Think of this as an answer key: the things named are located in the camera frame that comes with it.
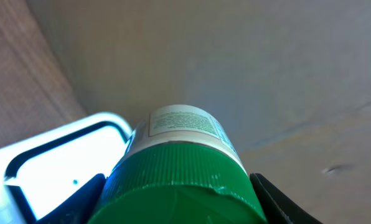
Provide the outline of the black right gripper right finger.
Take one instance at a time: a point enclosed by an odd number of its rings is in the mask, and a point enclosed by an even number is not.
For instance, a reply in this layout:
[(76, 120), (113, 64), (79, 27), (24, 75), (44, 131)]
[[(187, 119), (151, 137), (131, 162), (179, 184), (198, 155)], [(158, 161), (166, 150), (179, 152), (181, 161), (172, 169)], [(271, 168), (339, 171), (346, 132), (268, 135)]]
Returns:
[(294, 203), (263, 175), (250, 174), (250, 182), (269, 224), (322, 224)]

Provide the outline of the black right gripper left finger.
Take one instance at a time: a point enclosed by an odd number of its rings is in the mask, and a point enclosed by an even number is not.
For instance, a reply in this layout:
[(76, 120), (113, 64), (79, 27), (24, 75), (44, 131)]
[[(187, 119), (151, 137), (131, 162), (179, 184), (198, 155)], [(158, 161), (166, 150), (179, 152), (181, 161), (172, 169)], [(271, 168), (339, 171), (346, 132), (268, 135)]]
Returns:
[(106, 177), (97, 174), (36, 224), (81, 224), (90, 218), (100, 197)]

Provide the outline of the green lid jar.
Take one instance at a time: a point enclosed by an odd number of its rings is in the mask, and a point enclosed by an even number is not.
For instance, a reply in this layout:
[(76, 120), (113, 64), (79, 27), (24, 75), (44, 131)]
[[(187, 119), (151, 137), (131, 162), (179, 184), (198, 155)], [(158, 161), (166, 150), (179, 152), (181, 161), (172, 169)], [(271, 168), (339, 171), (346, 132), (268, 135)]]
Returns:
[(221, 124), (189, 105), (159, 108), (133, 131), (90, 223), (266, 223)]

